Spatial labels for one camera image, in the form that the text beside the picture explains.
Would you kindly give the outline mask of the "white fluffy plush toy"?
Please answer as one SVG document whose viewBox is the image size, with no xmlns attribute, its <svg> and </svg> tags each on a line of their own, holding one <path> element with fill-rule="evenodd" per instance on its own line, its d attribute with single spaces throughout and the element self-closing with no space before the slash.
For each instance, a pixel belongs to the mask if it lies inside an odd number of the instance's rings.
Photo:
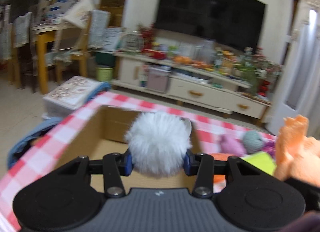
<svg viewBox="0 0 320 232">
<path fill-rule="evenodd" d="M 134 168 L 155 178 L 179 173 L 187 151 L 192 148 L 191 121 L 166 112 L 141 112 L 124 138 Z"/>
</svg>

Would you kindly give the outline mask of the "pink knitted cloth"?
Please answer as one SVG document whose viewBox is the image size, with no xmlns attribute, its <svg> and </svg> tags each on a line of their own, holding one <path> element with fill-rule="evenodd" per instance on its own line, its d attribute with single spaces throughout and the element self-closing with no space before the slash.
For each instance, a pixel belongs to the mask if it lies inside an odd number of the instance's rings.
<svg viewBox="0 0 320 232">
<path fill-rule="evenodd" d="M 220 137 L 221 153 L 231 154 L 238 157 L 246 155 L 246 150 L 242 143 L 229 135 L 221 135 Z"/>
</svg>

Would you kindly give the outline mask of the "teal knitted hat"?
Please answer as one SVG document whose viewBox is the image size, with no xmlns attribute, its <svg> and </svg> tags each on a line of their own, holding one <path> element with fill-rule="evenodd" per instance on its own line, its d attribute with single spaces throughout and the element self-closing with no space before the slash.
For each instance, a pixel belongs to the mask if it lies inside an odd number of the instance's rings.
<svg viewBox="0 0 320 232">
<path fill-rule="evenodd" d="M 264 147 L 264 141 L 262 136 L 255 130 L 247 131 L 243 138 L 242 144 L 248 154 L 254 154 Z"/>
</svg>

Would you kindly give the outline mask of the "green yellow sponge cloth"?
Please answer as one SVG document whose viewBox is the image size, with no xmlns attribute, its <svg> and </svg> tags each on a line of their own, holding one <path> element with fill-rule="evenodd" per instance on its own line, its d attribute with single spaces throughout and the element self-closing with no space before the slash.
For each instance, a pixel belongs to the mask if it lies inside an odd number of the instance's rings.
<svg viewBox="0 0 320 232">
<path fill-rule="evenodd" d="M 276 170 L 274 159 L 264 151 L 242 157 L 242 159 L 271 176 Z"/>
</svg>

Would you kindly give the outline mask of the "orange knitted towel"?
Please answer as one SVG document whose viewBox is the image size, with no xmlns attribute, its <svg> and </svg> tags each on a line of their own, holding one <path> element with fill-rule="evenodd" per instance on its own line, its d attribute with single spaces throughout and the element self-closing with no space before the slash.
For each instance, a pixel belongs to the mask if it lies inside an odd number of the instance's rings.
<svg viewBox="0 0 320 232">
<path fill-rule="evenodd" d="M 281 181 L 295 178 L 319 187 L 319 140 L 307 137 L 309 119 L 298 115 L 284 118 L 276 140 L 276 170 Z"/>
</svg>

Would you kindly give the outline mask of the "purple pink knitted hat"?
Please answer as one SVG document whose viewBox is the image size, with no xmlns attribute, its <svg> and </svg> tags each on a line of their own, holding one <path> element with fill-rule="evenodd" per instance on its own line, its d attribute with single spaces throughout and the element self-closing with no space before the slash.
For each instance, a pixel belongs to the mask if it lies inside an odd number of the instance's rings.
<svg viewBox="0 0 320 232">
<path fill-rule="evenodd" d="M 264 146 L 261 148 L 261 151 L 268 153 L 270 157 L 273 159 L 275 158 L 276 148 L 275 148 L 276 142 L 274 141 L 267 141 L 264 143 Z"/>
</svg>

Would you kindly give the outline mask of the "cardboard box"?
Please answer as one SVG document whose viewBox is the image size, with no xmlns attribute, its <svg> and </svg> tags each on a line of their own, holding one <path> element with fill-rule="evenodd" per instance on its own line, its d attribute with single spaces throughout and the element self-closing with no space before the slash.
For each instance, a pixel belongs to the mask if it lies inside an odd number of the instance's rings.
<svg viewBox="0 0 320 232">
<path fill-rule="evenodd" d="M 122 193 L 132 188 L 176 189 L 187 188 L 190 192 L 206 196 L 213 192 L 213 165 L 201 164 L 194 156 L 194 176 L 183 170 L 171 177 L 155 178 L 139 173 L 133 165 L 130 176 L 123 173 L 123 153 L 129 149 L 125 134 L 139 111 L 116 107 L 100 107 L 91 116 L 59 159 L 61 168 L 54 181 L 72 194 L 89 197 L 105 192 L 109 187 L 119 187 Z M 200 142 L 191 122 L 190 135 L 193 153 L 200 151 Z"/>
</svg>

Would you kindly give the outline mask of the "orange white tissue pack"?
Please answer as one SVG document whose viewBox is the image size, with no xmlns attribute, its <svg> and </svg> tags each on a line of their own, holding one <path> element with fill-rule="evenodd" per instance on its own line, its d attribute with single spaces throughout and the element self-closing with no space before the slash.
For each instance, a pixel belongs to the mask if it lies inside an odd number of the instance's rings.
<svg viewBox="0 0 320 232">
<path fill-rule="evenodd" d="M 231 156 L 230 154 L 212 153 L 214 158 L 214 175 L 213 175 L 213 189 L 215 193 L 220 192 L 226 187 L 226 162 Z"/>
</svg>

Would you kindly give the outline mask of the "red white checkered tablecloth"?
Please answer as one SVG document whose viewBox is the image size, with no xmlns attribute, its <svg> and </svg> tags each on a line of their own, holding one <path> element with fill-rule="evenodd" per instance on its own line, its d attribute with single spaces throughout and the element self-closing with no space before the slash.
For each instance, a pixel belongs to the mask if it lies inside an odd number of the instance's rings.
<svg viewBox="0 0 320 232">
<path fill-rule="evenodd" d="M 187 112 L 185 109 L 178 110 L 109 91 L 103 92 L 72 113 L 71 116 L 66 117 L 60 125 L 57 125 L 44 135 L 38 144 L 29 149 L 3 176 L 1 179 L 1 231 L 17 231 L 20 228 L 12 211 L 14 196 L 25 185 L 48 174 L 53 169 L 62 151 L 67 148 L 72 139 L 76 137 L 80 129 L 95 113 L 97 107 L 101 105 L 119 106 L 142 111 L 160 110 L 187 117 L 194 121 L 195 129 L 200 139 L 200 147 L 205 153 L 219 151 L 217 140 L 220 135 L 229 134 L 235 138 L 241 138 L 248 131 L 248 128 L 243 125 L 218 121 L 203 114 Z"/>
</svg>

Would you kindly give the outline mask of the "cream tv cabinet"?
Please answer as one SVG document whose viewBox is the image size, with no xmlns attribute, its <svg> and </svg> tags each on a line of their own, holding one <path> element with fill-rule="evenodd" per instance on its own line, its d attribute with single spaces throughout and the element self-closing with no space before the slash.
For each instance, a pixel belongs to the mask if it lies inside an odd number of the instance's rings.
<svg viewBox="0 0 320 232">
<path fill-rule="evenodd" d="M 112 85 L 146 94 L 173 99 L 178 105 L 189 103 L 220 112 L 225 118 L 233 113 L 242 114 L 260 124 L 265 117 L 270 102 L 258 100 L 240 92 L 249 84 L 219 76 L 213 72 L 175 64 L 173 61 L 156 60 L 141 54 L 116 52 L 116 78 Z M 146 88 L 150 67 L 170 70 L 166 93 Z"/>
</svg>

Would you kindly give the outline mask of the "pink storage box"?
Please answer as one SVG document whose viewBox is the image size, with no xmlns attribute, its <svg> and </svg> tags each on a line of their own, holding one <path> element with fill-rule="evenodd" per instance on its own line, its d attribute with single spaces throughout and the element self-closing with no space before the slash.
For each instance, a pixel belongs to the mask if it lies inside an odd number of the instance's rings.
<svg viewBox="0 0 320 232">
<path fill-rule="evenodd" d="M 156 92 L 166 93 L 169 84 L 170 73 L 170 70 L 150 67 L 146 88 Z"/>
</svg>

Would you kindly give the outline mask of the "white printed carton box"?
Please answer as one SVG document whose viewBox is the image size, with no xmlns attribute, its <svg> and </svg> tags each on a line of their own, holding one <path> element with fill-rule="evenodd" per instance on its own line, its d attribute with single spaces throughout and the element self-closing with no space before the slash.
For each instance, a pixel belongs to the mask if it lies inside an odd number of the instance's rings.
<svg viewBox="0 0 320 232">
<path fill-rule="evenodd" d="M 99 82 L 82 76 L 74 76 L 43 97 L 42 118 L 65 118 L 92 100 L 99 92 L 111 88 L 108 82 Z"/>
</svg>

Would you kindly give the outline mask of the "green trash bin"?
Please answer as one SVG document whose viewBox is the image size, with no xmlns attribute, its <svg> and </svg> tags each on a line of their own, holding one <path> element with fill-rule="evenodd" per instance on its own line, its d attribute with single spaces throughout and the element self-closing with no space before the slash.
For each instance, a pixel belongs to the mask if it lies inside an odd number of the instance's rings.
<svg viewBox="0 0 320 232">
<path fill-rule="evenodd" d="M 109 82 L 113 78 L 114 68 L 107 65 L 96 66 L 96 79 L 100 82 Z"/>
</svg>

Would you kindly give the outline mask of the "flower plant pot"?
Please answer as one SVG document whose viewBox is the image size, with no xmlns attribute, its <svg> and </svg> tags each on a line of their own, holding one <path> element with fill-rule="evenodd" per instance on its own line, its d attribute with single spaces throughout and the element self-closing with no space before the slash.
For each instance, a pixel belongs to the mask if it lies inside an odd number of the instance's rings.
<svg viewBox="0 0 320 232">
<path fill-rule="evenodd" d="M 246 47 L 244 52 L 238 69 L 242 72 L 244 80 L 251 85 L 249 93 L 266 97 L 274 79 L 281 75 L 282 66 L 267 58 L 262 48 L 253 50 Z"/>
</svg>

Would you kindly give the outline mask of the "white standing air conditioner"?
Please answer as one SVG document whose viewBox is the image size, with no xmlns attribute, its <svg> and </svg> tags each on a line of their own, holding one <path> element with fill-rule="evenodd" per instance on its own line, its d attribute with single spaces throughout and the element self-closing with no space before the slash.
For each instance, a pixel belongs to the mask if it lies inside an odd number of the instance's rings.
<svg viewBox="0 0 320 232">
<path fill-rule="evenodd" d="M 292 36 L 285 69 L 266 129 L 277 135 L 287 117 L 307 117 L 319 87 L 319 12 L 310 9 L 308 22 Z"/>
</svg>

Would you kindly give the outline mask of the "wooden dining chair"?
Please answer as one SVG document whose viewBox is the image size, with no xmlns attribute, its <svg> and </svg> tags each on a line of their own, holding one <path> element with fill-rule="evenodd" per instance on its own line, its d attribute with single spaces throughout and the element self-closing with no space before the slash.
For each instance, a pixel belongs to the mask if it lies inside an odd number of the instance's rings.
<svg viewBox="0 0 320 232">
<path fill-rule="evenodd" d="M 110 13 L 93 9 L 80 12 L 67 10 L 61 19 L 53 46 L 56 79 L 63 80 L 63 72 L 74 61 L 78 62 L 79 75 L 88 76 L 87 60 L 89 48 L 100 48 L 100 45 L 89 43 L 103 34 L 110 18 Z"/>
</svg>

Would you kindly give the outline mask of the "black television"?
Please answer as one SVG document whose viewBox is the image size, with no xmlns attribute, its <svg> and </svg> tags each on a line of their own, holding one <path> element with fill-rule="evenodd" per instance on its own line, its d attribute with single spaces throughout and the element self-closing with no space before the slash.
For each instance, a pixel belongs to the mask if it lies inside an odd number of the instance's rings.
<svg viewBox="0 0 320 232">
<path fill-rule="evenodd" d="M 265 4 L 257 0 L 159 0 L 155 28 L 255 49 Z"/>
</svg>

